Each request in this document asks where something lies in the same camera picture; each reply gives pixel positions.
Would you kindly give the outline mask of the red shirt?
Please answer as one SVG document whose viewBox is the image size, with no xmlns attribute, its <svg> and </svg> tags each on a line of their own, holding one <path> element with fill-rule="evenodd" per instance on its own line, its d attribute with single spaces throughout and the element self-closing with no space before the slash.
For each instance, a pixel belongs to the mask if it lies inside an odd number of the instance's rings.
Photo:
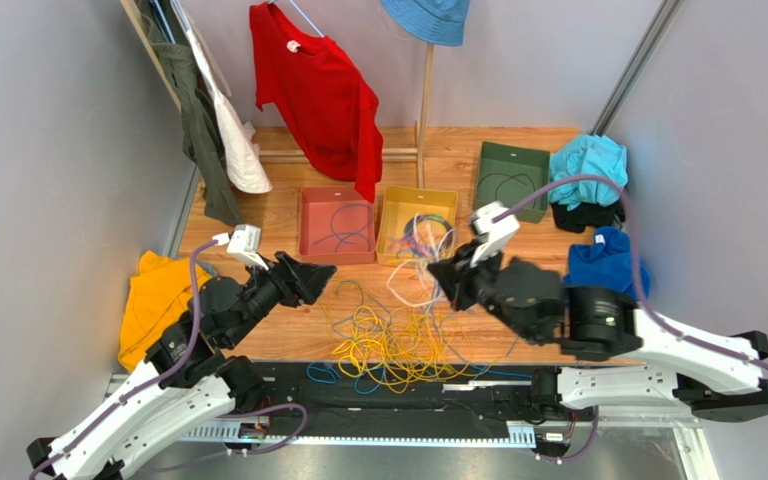
<svg viewBox="0 0 768 480">
<path fill-rule="evenodd" d="M 383 171 L 379 99 L 329 37 L 309 35 L 274 3 L 249 8 L 255 105 L 272 104 L 310 165 L 376 197 Z"/>
</svg>

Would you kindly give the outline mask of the red plastic bin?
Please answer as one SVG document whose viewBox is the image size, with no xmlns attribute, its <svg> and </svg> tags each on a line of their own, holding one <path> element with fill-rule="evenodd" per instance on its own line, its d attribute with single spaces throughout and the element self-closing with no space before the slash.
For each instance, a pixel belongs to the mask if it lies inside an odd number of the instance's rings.
<svg viewBox="0 0 768 480">
<path fill-rule="evenodd" d="M 298 253 L 305 262 L 369 264 L 376 260 L 374 205 L 352 186 L 299 192 Z"/>
</svg>

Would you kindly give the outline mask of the cyan cloth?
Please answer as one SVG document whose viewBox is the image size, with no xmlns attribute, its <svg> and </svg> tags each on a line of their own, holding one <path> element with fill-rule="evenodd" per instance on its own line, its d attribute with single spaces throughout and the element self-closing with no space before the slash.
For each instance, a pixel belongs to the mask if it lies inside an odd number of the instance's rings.
<svg viewBox="0 0 768 480">
<path fill-rule="evenodd" d="M 556 182 L 570 176 L 596 175 L 623 188 L 628 182 L 627 161 L 624 145 L 607 136 L 581 134 L 550 156 L 549 179 Z M 582 203 L 608 207 L 620 195 L 605 183 L 586 180 L 562 185 L 550 191 L 548 199 L 573 210 Z"/>
</svg>

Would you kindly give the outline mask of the wooden clothes rack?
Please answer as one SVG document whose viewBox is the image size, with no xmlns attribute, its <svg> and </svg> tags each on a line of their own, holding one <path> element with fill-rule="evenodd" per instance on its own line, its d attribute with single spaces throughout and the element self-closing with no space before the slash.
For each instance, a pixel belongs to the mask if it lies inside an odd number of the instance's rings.
<svg viewBox="0 0 768 480">
<path fill-rule="evenodd" d="M 159 62 L 157 55 L 155 54 L 148 37 L 144 31 L 143 22 L 140 10 L 136 1 L 120 0 L 120 4 L 123 7 L 128 19 L 133 25 L 138 38 L 141 40 L 148 57 L 153 62 L 156 71 L 159 74 L 160 80 L 164 86 L 174 105 L 177 109 L 180 109 L 180 101 L 173 86 L 165 78 L 162 66 Z M 434 59 L 434 45 L 431 43 L 426 44 L 425 54 L 425 67 L 423 77 L 422 99 L 421 108 L 418 121 L 414 128 L 414 146 L 413 147 L 385 147 L 382 150 L 382 159 L 385 163 L 415 163 L 416 164 L 416 185 L 418 188 L 425 188 L 425 140 L 427 132 L 427 120 L 429 102 L 431 96 L 431 84 L 432 84 L 432 70 Z M 295 150 L 262 150 L 260 158 L 264 164 L 301 164 L 307 161 L 306 156 L 300 149 Z"/>
</svg>

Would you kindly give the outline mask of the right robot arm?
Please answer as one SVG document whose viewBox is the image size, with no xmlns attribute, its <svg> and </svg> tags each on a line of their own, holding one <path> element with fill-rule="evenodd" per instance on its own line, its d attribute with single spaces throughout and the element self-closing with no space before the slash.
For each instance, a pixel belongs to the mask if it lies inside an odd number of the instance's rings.
<svg viewBox="0 0 768 480">
<path fill-rule="evenodd" d="M 665 319 L 634 298 L 600 286 L 563 283 L 552 270 L 499 253 L 473 258 L 459 247 L 428 271 L 453 309 L 475 305 L 534 345 L 555 344 L 586 367 L 538 368 L 527 405 L 540 412 L 602 406 L 685 405 L 695 417 L 740 423 L 768 415 L 759 331 L 720 337 Z"/>
</svg>

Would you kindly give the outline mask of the orange yellow cloth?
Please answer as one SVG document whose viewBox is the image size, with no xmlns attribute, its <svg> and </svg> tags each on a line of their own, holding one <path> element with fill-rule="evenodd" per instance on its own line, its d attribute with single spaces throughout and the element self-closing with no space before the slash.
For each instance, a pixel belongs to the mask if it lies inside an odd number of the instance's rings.
<svg viewBox="0 0 768 480">
<path fill-rule="evenodd" d="M 130 278 L 129 285 L 117 359 L 131 372 L 164 329 L 187 310 L 193 293 L 189 261 L 148 250 L 140 257 L 137 273 Z"/>
</svg>

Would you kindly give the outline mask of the yellow plastic bin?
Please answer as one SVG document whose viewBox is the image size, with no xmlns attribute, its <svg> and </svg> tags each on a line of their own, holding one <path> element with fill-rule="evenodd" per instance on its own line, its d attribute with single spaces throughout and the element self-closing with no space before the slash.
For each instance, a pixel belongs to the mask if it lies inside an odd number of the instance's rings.
<svg viewBox="0 0 768 480">
<path fill-rule="evenodd" d="M 456 243 L 458 194 L 387 186 L 381 204 L 376 257 L 382 265 L 448 255 Z"/>
</svg>

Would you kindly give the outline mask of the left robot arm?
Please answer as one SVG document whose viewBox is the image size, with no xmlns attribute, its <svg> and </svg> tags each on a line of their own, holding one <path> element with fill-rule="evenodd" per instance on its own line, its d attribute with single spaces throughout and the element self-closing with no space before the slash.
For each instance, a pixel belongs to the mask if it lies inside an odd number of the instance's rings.
<svg viewBox="0 0 768 480">
<path fill-rule="evenodd" d="M 253 362 L 228 352 L 275 307 L 314 304 L 338 268 L 279 251 L 272 260 L 256 257 L 247 271 L 245 283 L 215 277 L 198 285 L 112 395 L 67 433 L 28 445 L 30 478 L 125 479 L 205 422 L 269 411 Z"/>
</svg>

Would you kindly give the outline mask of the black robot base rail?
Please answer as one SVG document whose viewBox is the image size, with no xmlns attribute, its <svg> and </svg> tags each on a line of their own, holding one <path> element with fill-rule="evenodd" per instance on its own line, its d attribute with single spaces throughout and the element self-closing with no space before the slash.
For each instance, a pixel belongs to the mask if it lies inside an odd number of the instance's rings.
<svg viewBox="0 0 768 480">
<path fill-rule="evenodd" d="M 550 401 L 557 368 L 503 365 L 478 379 L 420 382 L 403 393 L 364 377 L 338 376 L 324 364 L 254 365 L 265 381 L 267 406 L 280 410 L 218 417 L 176 441 L 227 445 L 276 444 L 292 432 L 299 445 L 532 448 L 567 445 L 587 427 L 698 429 L 701 423 L 668 405 L 572 410 Z"/>
</svg>

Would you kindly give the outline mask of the green plastic bin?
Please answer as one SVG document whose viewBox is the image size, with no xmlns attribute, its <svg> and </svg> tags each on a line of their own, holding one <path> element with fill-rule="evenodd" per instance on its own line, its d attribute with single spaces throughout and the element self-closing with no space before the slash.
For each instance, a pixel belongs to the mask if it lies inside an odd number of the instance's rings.
<svg viewBox="0 0 768 480">
<path fill-rule="evenodd" d="M 550 152 L 484 141 L 480 148 L 473 210 L 494 201 L 506 208 L 549 183 Z"/>
</svg>

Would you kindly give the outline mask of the aluminium frame post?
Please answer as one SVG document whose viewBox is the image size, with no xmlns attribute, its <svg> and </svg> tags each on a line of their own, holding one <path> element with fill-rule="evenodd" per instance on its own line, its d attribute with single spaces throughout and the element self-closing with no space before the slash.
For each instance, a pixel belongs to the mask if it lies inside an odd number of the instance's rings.
<svg viewBox="0 0 768 480">
<path fill-rule="evenodd" d="M 662 0 L 627 61 L 589 133 L 606 135 L 649 60 L 682 9 L 683 0 Z"/>
</svg>

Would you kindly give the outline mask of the olive green garment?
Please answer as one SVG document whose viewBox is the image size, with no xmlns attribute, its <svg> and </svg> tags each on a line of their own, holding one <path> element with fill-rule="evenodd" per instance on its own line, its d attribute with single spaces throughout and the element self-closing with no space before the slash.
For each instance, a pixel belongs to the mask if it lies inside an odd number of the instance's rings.
<svg viewBox="0 0 768 480">
<path fill-rule="evenodd" d="M 149 1 L 138 1 L 136 6 L 163 75 L 180 101 L 182 149 L 204 180 L 204 214 L 230 226 L 241 224 L 244 218 L 224 169 L 225 151 L 215 110 L 202 85 L 194 51 L 168 1 L 158 3 L 163 19 L 153 14 Z"/>
</svg>

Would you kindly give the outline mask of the white garment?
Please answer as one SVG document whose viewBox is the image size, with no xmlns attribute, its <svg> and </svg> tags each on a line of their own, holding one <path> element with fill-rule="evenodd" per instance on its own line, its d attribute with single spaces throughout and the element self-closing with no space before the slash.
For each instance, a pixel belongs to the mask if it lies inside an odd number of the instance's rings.
<svg viewBox="0 0 768 480">
<path fill-rule="evenodd" d="M 226 173 L 230 182 L 245 193 L 269 193 L 273 186 L 261 164 L 259 146 L 253 142 L 255 128 L 250 122 L 240 120 L 227 96 L 228 85 L 223 73 L 194 21 L 179 1 L 171 1 L 171 5 L 192 48 L 212 103 L 225 148 Z"/>
</svg>

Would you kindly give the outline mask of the black cloth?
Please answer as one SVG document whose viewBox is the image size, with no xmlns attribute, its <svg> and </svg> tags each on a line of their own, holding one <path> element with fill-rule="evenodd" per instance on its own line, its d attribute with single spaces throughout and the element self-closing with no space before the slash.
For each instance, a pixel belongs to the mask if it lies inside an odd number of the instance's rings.
<svg viewBox="0 0 768 480">
<path fill-rule="evenodd" d="M 551 203 L 550 207 L 555 226 L 571 233 L 583 233 L 587 227 L 620 228 L 626 222 L 626 214 L 620 201 L 609 206 L 580 203 L 572 210 L 560 203 Z"/>
</svg>

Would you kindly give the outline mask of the blue bucket hat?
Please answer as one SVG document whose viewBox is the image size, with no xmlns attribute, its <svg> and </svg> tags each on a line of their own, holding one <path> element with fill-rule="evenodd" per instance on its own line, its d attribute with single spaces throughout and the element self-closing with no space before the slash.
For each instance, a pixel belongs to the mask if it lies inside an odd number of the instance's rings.
<svg viewBox="0 0 768 480">
<path fill-rule="evenodd" d="M 380 5 L 403 30 L 423 42 L 463 45 L 470 0 L 381 0 Z"/>
</svg>

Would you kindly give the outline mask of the blue cloth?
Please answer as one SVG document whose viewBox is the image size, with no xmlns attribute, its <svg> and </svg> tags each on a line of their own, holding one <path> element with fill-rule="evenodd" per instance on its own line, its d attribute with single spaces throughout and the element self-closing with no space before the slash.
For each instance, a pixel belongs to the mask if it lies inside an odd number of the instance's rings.
<svg viewBox="0 0 768 480">
<path fill-rule="evenodd" d="M 641 297 L 632 278 L 632 249 L 629 235 L 617 228 L 604 226 L 593 233 L 591 244 L 569 247 L 567 273 L 562 282 L 571 286 L 600 286 L 640 300 L 651 293 L 651 275 L 643 258 L 640 259 Z"/>
</svg>

